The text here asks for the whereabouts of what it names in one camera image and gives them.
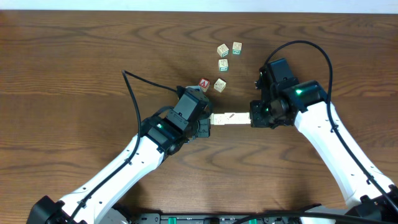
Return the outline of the wooden block bee picture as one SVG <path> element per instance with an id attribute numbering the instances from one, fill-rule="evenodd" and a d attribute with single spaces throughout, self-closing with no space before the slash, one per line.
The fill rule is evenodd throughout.
<path id="1" fill-rule="evenodd" d="M 210 124 L 216 125 L 216 126 L 224 125 L 225 124 L 224 114 L 223 113 L 221 113 L 221 114 L 212 113 L 210 116 Z"/>

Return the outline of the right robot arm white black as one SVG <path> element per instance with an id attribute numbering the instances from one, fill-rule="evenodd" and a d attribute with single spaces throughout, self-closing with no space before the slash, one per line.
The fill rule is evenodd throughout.
<path id="1" fill-rule="evenodd" d="M 365 155 L 316 81 L 260 78 L 261 99 L 250 103 L 251 126 L 295 126 L 316 149 L 343 195 L 346 217 L 397 222 L 397 186 Z"/>

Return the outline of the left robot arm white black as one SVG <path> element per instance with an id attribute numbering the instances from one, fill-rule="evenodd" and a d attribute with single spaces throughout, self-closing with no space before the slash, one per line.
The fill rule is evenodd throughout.
<path id="1" fill-rule="evenodd" d="M 179 114 L 146 118 L 127 147 L 91 180 L 54 202 L 42 197 L 28 223 L 100 223 L 114 204 L 189 140 L 210 135 L 209 118 L 186 120 Z"/>

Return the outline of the wooden block blue X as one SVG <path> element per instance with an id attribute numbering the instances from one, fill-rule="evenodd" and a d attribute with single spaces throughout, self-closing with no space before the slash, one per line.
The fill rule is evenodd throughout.
<path id="1" fill-rule="evenodd" d="M 239 121 L 239 117 L 236 116 L 236 113 L 225 113 L 224 114 L 224 124 L 236 124 Z"/>

